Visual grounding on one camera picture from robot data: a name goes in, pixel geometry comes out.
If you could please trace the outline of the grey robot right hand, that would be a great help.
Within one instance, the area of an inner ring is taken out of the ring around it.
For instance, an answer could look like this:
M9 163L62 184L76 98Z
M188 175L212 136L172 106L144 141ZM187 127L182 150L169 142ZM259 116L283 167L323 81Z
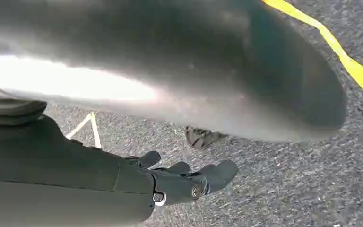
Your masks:
M156 151L121 157L66 138L47 116L0 126L0 227L129 227L156 206L191 203L236 176L230 160L192 172L154 168Z

